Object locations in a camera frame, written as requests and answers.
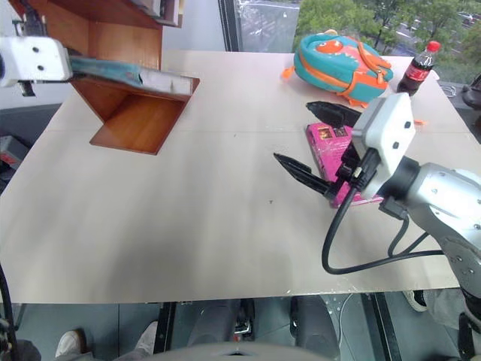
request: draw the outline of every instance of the shoe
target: shoe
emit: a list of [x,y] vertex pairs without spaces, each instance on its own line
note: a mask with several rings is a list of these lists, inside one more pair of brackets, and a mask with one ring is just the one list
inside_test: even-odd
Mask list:
[[422,297],[422,291],[403,291],[403,294],[414,311],[424,312],[428,310]]
[[153,355],[153,346],[156,343],[157,321],[152,322],[138,339],[135,348],[145,350],[150,356]]
[[86,341],[82,329],[68,331],[60,338],[55,357],[66,355],[69,353],[85,353]]

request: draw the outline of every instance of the wooden bookend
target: wooden bookend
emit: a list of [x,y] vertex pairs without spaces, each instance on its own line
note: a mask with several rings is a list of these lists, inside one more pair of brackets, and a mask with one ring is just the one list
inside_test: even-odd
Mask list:
[[[10,0],[23,15],[19,0]],[[81,55],[160,69],[162,26],[129,0],[29,0],[51,38]],[[199,79],[194,79],[195,89]],[[71,82],[104,125],[91,144],[157,154],[190,96],[93,77]]]

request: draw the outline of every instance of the orange strap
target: orange strap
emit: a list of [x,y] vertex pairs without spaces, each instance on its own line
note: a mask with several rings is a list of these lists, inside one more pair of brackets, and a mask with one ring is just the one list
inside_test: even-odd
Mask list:
[[343,92],[337,93],[339,96],[348,96],[354,90],[355,85],[358,83],[358,74],[359,73],[357,71],[352,73],[351,84],[349,84],[349,86]]
[[309,73],[311,73],[314,77],[318,78],[319,80],[324,81],[327,84],[331,84],[341,88],[347,88],[349,86],[348,83],[344,83],[343,81],[338,80],[335,77],[332,77],[330,75],[324,74],[322,71],[310,66],[310,64],[304,58],[304,55],[302,55],[301,51],[299,52],[299,59],[301,60],[301,63],[306,68],[306,70]]
[[385,61],[381,57],[376,58],[377,63],[372,62],[368,58],[368,52],[364,49],[363,43],[360,41],[357,41],[357,43],[358,43],[359,55],[361,56],[362,61],[368,66],[370,70],[377,73],[377,83],[381,84],[384,81],[384,75],[387,74],[387,71],[385,69],[381,69],[378,65],[381,65],[384,68],[391,68],[391,64],[389,64],[387,61]]

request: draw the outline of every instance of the black cable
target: black cable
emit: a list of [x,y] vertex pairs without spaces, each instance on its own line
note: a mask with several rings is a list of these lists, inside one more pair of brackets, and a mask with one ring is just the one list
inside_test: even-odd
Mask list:
[[340,205],[339,209],[337,210],[334,219],[329,226],[328,233],[324,240],[324,245],[322,246],[322,267],[331,275],[344,275],[346,273],[357,272],[357,271],[364,271],[365,269],[377,267],[379,265],[386,265],[391,262],[400,261],[402,259],[409,259],[414,257],[421,257],[421,256],[435,256],[439,255],[440,251],[438,250],[425,250],[422,252],[414,252],[414,253],[405,253],[399,254],[397,256],[378,259],[377,261],[368,262],[363,265],[355,265],[353,267],[346,267],[346,268],[332,268],[329,265],[329,251],[331,250],[332,242],[336,235],[337,229],[341,221],[343,220],[344,216],[346,215],[347,209],[349,208],[352,200],[354,199],[355,193],[358,191],[356,187],[352,187],[346,195],[346,198],[343,200],[343,203]]
[[15,336],[14,310],[10,300],[10,293],[8,292],[7,278],[3,272],[2,265],[0,265],[0,292],[2,293],[3,309],[5,318],[8,324],[8,341],[11,343],[11,360],[18,360],[17,337]]
[[[418,247],[418,246],[421,244],[421,242],[423,242],[428,236],[429,236],[429,233],[427,233],[427,232],[422,233],[409,247],[406,247],[405,250],[403,250],[402,252],[396,253],[396,254],[394,254],[394,249],[395,249],[396,246],[398,245],[399,241],[397,241],[397,242],[394,242],[394,241],[393,241],[393,242],[389,245],[388,256],[389,256],[389,257],[393,257],[393,256],[398,256],[398,255],[400,255],[400,254],[409,253],[409,252],[412,251],[414,248]],[[442,250],[438,250],[437,252],[438,252],[438,254],[443,254],[443,251],[442,251]]]
[[409,216],[406,216],[403,219],[403,225],[401,226],[401,229],[399,229],[398,234],[394,237],[391,244],[389,245],[389,248],[388,248],[388,256],[389,257],[394,256],[393,255],[394,249],[398,245],[399,241],[404,237],[408,228],[409,228]]

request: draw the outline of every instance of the white tabletop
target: white tabletop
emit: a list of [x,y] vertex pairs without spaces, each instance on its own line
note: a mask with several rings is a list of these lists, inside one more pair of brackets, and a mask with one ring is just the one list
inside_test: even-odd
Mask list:
[[[410,60],[388,60],[398,75],[394,88]],[[157,156],[90,145],[101,121],[77,94],[67,100],[0,197],[0,258],[12,300],[161,302],[455,287],[442,256],[344,276],[324,272],[321,246],[335,210],[272,153],[315,169],[304,127],[316,118],[304,105],[342,101],[295,76],[282,81],[291,63],[292,54],[166,53],[165,70],[201,84]],[[481,174],[478,143],[431,76],[413,97],[413,112],[428,124],[408,156]],[[353,207],[331,263],[384,257],[399,226],[377,205]],[[404,244],[421,232],[412,225]],[[433,247],[428,239],[420,249]]]

